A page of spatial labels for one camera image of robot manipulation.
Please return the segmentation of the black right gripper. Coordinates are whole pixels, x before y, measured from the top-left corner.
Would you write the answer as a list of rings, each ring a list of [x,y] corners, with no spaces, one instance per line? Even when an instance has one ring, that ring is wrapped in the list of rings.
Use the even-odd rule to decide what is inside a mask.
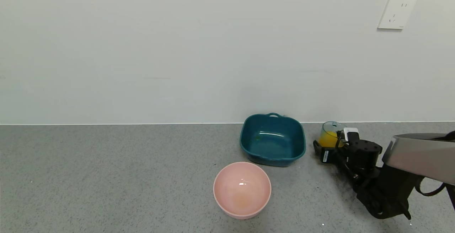
[[[342,148],[321,147],[317,140],[312,142],[315,156],[320,156],[322,163],[346,162],[346,153]]]

